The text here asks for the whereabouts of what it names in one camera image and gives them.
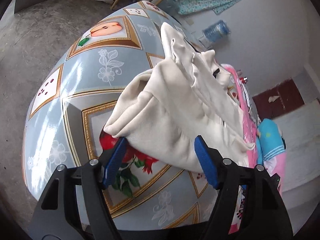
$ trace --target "blue gripper pad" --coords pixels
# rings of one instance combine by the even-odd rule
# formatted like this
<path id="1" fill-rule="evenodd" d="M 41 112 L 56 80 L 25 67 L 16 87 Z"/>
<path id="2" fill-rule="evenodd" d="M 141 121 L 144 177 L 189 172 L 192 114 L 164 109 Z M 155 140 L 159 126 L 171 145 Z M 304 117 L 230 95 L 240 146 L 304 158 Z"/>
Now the blue gripper pad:
<path id="1" fill-rule="evenodd" d="M 215 189 L 218 187 L 217 168 L 213 164 L 208 152 L 207 146 L 204 145 L 202 139 L 198 136 L 195 139 L 195 152 L 199 159 L 202 170 L 206 176 L 208 183 Z"/>
<path id="2" fill-rule="evenodd" d="M 102 184 L 105 187 L 114 184 L 116 173 L 118 172 L 122 159 L 127 151 L 127 140 L 125 137 L 120 137 L 119 141 L 118 147 L 114 150 L 109 162 L 104 167 Z"/>

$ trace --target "white cloth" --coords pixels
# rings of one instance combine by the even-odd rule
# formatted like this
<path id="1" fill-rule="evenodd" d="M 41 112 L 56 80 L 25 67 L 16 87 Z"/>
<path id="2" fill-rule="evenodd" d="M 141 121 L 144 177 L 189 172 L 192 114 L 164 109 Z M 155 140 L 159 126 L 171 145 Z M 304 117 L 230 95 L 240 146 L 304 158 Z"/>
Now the white cloth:
<path id="1" fill-rule="evenodd" d="M 202 172 L 194 152 L 197 135 L 223 157 L 248 166 L 246 151 L 254 144 L 244 142 L 243 112 L 212 76 L 214 52 L 196 53 L 165 23 L 161 38 L 165 59 L 128 84 L 103 130 L 113 137 L 126 137 L 151 157 L 189 171 Z M 220 117 L 227 127 L 220 124 Z"/>

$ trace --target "plastic water bottle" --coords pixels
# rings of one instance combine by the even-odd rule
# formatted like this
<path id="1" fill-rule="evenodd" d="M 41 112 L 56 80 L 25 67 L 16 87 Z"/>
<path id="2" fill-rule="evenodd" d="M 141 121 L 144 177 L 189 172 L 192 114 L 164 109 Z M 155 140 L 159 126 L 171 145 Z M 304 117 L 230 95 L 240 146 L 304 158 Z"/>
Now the plastic water bottle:
<path id="1" fill-rule="evenodd" d="M 224 21 L 220 20 L 202 30 L 202 33 L 210 42 L 216 42 L 222 37 L 227 36 L 230 33 L 230 29 Z"/>

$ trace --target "gray floor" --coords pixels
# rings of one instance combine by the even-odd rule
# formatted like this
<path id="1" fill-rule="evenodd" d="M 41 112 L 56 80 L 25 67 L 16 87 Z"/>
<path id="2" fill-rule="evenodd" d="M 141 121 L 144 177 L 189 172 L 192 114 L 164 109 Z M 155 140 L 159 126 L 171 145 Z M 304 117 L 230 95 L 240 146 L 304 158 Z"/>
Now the gray floor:
<path id="1" fill-rule="evenodd" d="M 95 0 L 51 0 L 15 15 L 13 6 L 0 21 L 0 198 L 26 229 L 36 205 L 21 173 L 29 104 L 71 44 L 112 11 Z"/>

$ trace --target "gold frame pattern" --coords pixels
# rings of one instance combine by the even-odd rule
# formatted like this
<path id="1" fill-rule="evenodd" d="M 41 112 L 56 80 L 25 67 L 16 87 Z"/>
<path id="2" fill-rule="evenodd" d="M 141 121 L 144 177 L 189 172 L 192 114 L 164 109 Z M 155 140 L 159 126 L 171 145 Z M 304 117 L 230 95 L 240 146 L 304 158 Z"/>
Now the gold frame pattern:
<path id="1" fill-rule="evenodd" d="M 140 8 L 127 8 L 127 9 L 137 9 L 137 10 L 142 10 L 145 12 L 145 14 L 147 15 L 146 17 L 143 15 L 137 15 L 137 14 L 130 14 L 125 8 L 123 8 L 123 10 L 128 14 L 128 15 L 133 15 L 133 16 L 141 16 L 141 17 L 145 17 L 145 18 L 149 18 L 149 15 L 147 14 L 147 12 L 144 9 L 140 9 Z"/>
<path id="2" fill-rule="evenodd" d="M 33 112 L 32 112 L 32 108 L 33 108 L 33 104 L 35 103 L 36 101 L 36 97 L 35 99 L 33 100 L 33 103 L 32 103 L 32 106 L 31 106 L 31 110 L 30 110 L 30 115 L 29 115 L 29 120 L 31 119 L 31 117 L 34 116 L 34 114 L 42 107 L 44 106 L 45 104 L 51 102 L 52 100 L 54 100 L 55 98 L 58 98 L 60 96 L 60 85 L 61 85 L 61 76 L 62 76 L 62 69 L 63 69 L 63 64 L 62 63 L 54 72 L 56 72 L 58 69 L 59 69 L 59 75 L 58 75 L 58 82 L 57 82 L 57 91 L 56 91 L 56 94 L 50 98 L 48 98 L 46 101 L 44 101 L 41 105 L 39 105 Z"/>
<path id="3" fill-rule="evenodd" d="M 137 4 L 138 4 L 141 8 L 143 8 L 143 9 L 153 11 L 153 12 L 155 12 L 155 13 L 163 16 L 164 18 L 168 19 L 168 17 L 167 17 L 167 15 L 165 14 L 165 12 L 164 12 L 163 10 L 161 10 L 161 9 L 160 9 L 160 10 L 161 10 L 163 13 L 160 13 L 160 12 L 158 12 L 158 11 L 156 11 L 156 10 L 151 10 L 151 9 L 146 8 L 146 6 L 143 4 L 142 1 L 137 2 Z"/>
<path id="4" fill-rule="evenodd" d="M 188 217 L 193 215 L 192 225 L 199 223 L 199 204 L 198 202 L 194 204 L 186 213 L 184 213 L 177 220 L 172 222 L 170 225 L 167 225 L 164 229 L 175 228 L 180 225 L 183 221 L 185 221 Z"/>
<path id="5" fill-rule="evenodd" d="M 114 16 L 114 17 L 110 17 L 110 18 L 104 19 L 104 20 L 98 22 L 92 28 L 96 27 L 97 25 L 100 25 L 103 22 L 107 22 L 107 21 L 110 21 L 110 20 L 113 20 L 113 19 L 117 19 L 117 18 L 122 18 L 123 19 L 124 25 L 125 25 L 125 29 L 126 29 L 126 33 L 127 33 L 127 38 L 104 39 L 104 40 L 101 40 L 101 41 L 96 41 L 96 42 L 90 43 L 90 44 L 88 44 L 88 45 L 76 50 L 81 38 L 83 37 L 83 36 L 81 36 L 70 47 L 70 49 L 68 51 L 68 54 L 67 54 L 67 57 L 66 57 L 66 60 L 70 59 L 71 57 L 73 57 L 75 55 L 78 55 L 81 52 L 87 51 L 89 49 L 94 49 L 94 48 L 117 46 L 117 47 L 128 47 L 128 48 L 134 48 L 134 49 L 142 49 L 142 45 L 141 45 L 141 42 L 140 42 L 140 40 L 138 38 L 138 34 L 137 34 L 137 32 L 136 32 L 131 20 L 126 15 L 118 15 L 118 16 Z"/>
<path id="6" fill-rule="evenodd" d="M 71 131 L 70 131 L 70 127 L 69 127 L 69 120 L 68 120 L 68 112 L 67 112 L 66 102 L 68 101 L 68 99 L 75 98 L 75 97 L 80 97 L 80 96 L 85 96 L 85 95 L 90 95 L 90 94 L 96 95 L 96 94 L 108 93 L 108 92 L 110 92 L 110 93 L 113 93 L 113 92 L 121 93 L 123 90 L 124 90 L 124 88 L 123 89 L 93 90 L 93 91 L 86 91 L 86 92 L 76 93 L 76 94 L 67 96 L 65 98 L 62 98 L 62 100 L 61 100 L 62 101 L 62 112 L 63 112 L 63 121 L 64 121 L 66 137 L 67 137 L 67 140 L 68 140 L 68 144 L 69 144 L 69 147 L 70 147 L 71 154 L 73 156 L 74 163 L 75 163 L 75 165 L 77 167 L 81 166 L 81 163 L 80 163 L 78 154 L 76 152 L 76 148 L 75 148 L 75 145 L 74 145 L 74 142 L 73 142 L 73 138 L 72 138 L 72 135 L 71 135 Z"/>
<path id="7" fill-rule="evenodd" d="M 149 61 L 150 68 L 153 68 L 150 56 L 151 57 L 157 57 L 157 58 L 165 59 L 163 56 L 152 54 L 152 53 L 148 53 L 148 52 L 146 52 L 146 55 L 147 55 L 147 59 Z"/>
<path id="8" fill-rule="evenodd" d="M 111 101 L 108 103 L 104 103 L 102 105 L 98 105 L 98 106 L 93 106 L 87 109 L 82 110 L 82 120 L 83 120 L 83 129 L 84 129 L 84 137 L 85 137 L 85 144 L 87 147 L 87 152 L 88 152 L 88 156 L 89 159 L 94 159 L 97 158 L 97 155 L 95 155 L 94 151 L 93 151 L 93 146 L 92 146 L 92 138 L 89 132 L 89 115 L 93 114 L 93 113 L 97 113 L 103 110 L 107 110 L 110 109 L 112 107 L 114 107 L 116 105 L 116 101 Z M 166 173 L 166 171 L 170 168 L 171 166 L 166 164 L 151 180 L 149 180 L 146 184 L 144 184 L 142 187 L 140 187 L 140 189 L 138 189 L 137 191 L 133 192 L 133 197 L 136 198 L 138 196 L 140 196 L 143 192 L 145 192 L 151 185 L 153 185 L 163 174 Z M 170 182 L 172 182 L 178 175 L 174 176 L 172 180 L 170 180 L 168 183 L 165 184 L 168 185 Z M 106 201 L 107 207 L 109 209 L 110 214 L 115 213 L 116 211 L 118 211 L 119 209 L 123 208 L 124 206 L 126 206 L 127 204 L 129 204 L 132 200 L 134 200 L 134 198 L 126 198 L 123 201 L 121 201 L 120 203 L 116 204 L 116 205 L 112 205 L 112 201 L 110 200 L 109 194 L 107 190 L 103 191 L 103 195 L 104 195 L 104 199 Z M 142 203 L 147 201 L 149 198 L 151 198 L 153 195 L 149 195 L 146 198 L 144 198 L 142 200 Z"/>
<path id="9" fill-rule="evenodd" d="M 192 181 L 192 185 L 193 185 L 193 187 L 194 187 L 194 189 L 195 189 L 195 192 L 196 192 L 197 198 L 200 198 L 200 197 L 201 197 L 201 195 L 202 195 L 202 193 L 203 193 L 203 192 L 205 191 L 205 189 L 208 187 L 208 182 L 207 182 L 207 184 L 204 186 L 204 188 L 201 190 L 201 192 L 200 192 L 200 193 L 198 193 L 198 190 L 197 190 L 197 186 L 196 186 L 195 180 L 194 180 L 194 179 L 193 179 L 193 177 L 192 177 L 192 172 L 191 172 L 191 171 L 189 171 L 188 173 L 189 173 L 189 175 L 190 175 L 190 179 L 191 179 L 191 181 Z"/>
<path id="10" fill-rule="evenodd" d="M 87 146 L 87 152 L 89 160 L 98 158 L 93 151 L 92 140 L 89 132 L 89 115 L 103 110 L 108 110 L 116 105 L 117 101 L 112 101 L 106 104 L 90 107 L 82 110 L 82 125 L 84 130 L 85 145 Z"/>

